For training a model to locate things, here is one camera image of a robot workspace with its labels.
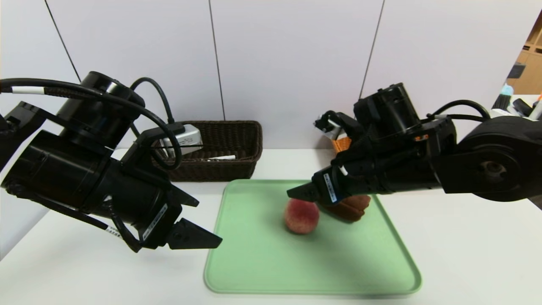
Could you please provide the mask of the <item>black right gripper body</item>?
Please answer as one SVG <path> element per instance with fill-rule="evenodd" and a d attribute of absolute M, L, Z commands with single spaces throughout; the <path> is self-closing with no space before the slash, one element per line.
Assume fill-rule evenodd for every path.
<path fill-rule="evenodd" d="M 351 196 L 393 193 L 391 168 L 392 158 L 336 158 L 313 175 L 312 183 L 318 188 L 318 201 L 334 206 Z"/>

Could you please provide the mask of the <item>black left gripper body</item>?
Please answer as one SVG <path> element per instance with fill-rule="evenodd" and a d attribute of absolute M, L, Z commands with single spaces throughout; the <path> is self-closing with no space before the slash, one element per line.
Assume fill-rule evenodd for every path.
<path fill-rule="evenodd" d="M 99 216 L 114 214 L 138 232 L 142 248 L 163 247 L 182 212 L 183 191 L 149 158 L 126 164 L 111 158 L 99 181 Z"/>

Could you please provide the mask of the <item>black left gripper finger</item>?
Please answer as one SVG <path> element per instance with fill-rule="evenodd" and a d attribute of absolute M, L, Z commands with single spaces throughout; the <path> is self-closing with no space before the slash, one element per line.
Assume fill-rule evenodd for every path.
<path fill-rule="evenodd" d="M 182 189 L 174 185 L 170 185 L 169 189 L 169 206 L 170 207 L 181 207 L 181 206 L 191 206 L 197 207 L 199 201 L 192 197 L 190 194 L 186 193 Z"/>
<path fill-rule="evenodd" d="M 172 250 L 215 249 L 223 239 L 184 218 L 174 224 L 166 243 Z"/>

